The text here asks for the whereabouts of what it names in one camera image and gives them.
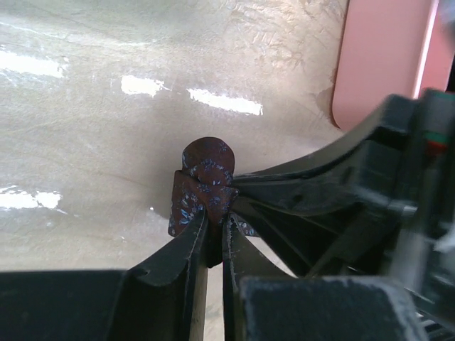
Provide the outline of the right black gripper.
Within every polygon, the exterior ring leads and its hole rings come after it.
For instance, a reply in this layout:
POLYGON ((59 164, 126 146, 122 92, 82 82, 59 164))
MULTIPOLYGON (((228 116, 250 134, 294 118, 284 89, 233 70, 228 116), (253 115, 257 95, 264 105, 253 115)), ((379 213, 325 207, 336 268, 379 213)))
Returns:
POLYGON ((333 143, 234 179, 234 212, 297 275, 383 273, 454 329, 454 95, 391 95, 333 143))

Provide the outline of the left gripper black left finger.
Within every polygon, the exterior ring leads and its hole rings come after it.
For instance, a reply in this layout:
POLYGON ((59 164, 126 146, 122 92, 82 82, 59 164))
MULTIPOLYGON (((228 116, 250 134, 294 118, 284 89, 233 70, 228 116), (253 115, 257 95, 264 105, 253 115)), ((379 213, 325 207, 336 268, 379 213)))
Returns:
POLYGON ((121 340, 202 340, 208 281, 208 218, 196 214, 156 253, 130 269, 120 296, 121 340))

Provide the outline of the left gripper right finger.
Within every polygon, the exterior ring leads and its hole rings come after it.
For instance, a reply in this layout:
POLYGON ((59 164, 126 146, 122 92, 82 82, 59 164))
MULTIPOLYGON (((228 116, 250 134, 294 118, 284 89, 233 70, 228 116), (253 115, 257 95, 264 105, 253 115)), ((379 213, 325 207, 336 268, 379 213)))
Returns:
POLYGON ((226 340, 271 340, 277 313, 274 284, 291 277, 241 231, 236 216, 223 227, 223 317, 226 340))

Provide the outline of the dark patterned necktie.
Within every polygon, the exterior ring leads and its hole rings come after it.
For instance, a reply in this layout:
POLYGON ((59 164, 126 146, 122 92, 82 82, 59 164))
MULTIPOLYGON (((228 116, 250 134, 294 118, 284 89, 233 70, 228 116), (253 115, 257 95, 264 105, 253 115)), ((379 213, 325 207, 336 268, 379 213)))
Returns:
POLYGON ((168 233, 178 236, 200 211, 208 216, 207 267, 222 262, 223 226, 239 190, 232 186, 235 155, 221 139, 203 137, 182 152, 182 168, 174 173, 168 233))

